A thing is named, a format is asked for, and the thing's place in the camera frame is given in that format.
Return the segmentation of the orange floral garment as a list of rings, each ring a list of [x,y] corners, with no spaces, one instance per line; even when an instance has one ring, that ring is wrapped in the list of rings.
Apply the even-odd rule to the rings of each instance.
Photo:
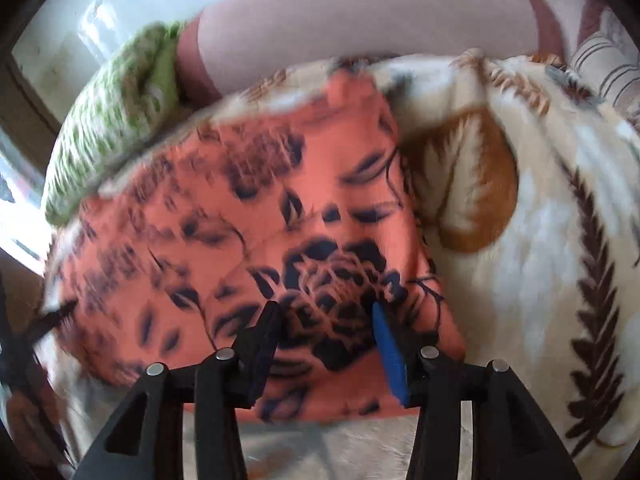
[[[183,367],[230,346],[274,301],[285,331],[251,418],[397,413],[375,304],[448,356],[465,352],[398,139],[373,79],[344,70],[287,112],[203,120],[82,208],[56,270],[77,304],[58,343],[93,377],[129,385],[153,362]]]

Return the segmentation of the striped beige cloth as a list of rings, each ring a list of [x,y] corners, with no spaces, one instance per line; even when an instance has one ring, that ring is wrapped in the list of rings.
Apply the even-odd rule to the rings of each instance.
[[[600,32],[574,53],[570,67],[588,86],[639,128],[639,62]]]

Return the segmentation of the green white patterned pillow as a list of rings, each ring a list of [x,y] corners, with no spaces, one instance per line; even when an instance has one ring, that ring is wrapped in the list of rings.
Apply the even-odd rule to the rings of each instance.
[[[46,171],[41,207],[64,226],[80,202],[154,138],[179,105],[175,62],[183,22],[140,29],[81,90],[67,113]]]

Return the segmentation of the beige leaf-print blanket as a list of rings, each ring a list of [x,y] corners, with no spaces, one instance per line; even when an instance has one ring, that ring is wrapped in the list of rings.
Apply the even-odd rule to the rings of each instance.
[[[226,96],[131,155],[55,233],[44,310],[73,300],[62,297],[56,270],[89,200],[117,196],[203,120],[287,112],[340,70],[370,76],[395,119],[416,228],[463,338],[457,360],[509,363],[582,478],[637,478],[639,136],[554,58],[494,60],[473,49],[320,61]],[[77,474],[107,417],[154,363],[123,386],[85,372],[58,343],[74,312],[35,346],[65,460],[36,435],[32,404],[1,391],[9,433],[38,477],[48,468],[61,479]],[[416,412],[400,403],[390,415],[284,422],[251,418],[252,409],[239,412],[250,478],[400,479],[408,471]]]

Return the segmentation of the stained glass window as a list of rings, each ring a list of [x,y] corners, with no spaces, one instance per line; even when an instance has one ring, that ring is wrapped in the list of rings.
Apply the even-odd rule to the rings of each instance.
[[[1,249],[43,276],[54,229],[40,203],[43,175],[1,130]]]

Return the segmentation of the pink bolster headboard cushion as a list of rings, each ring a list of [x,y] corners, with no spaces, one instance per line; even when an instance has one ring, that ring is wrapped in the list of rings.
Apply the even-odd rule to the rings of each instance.
[[[565,54],[546,0],[221,0],[186,25],[175,68],[206,106],[297,64],[365,55]]]

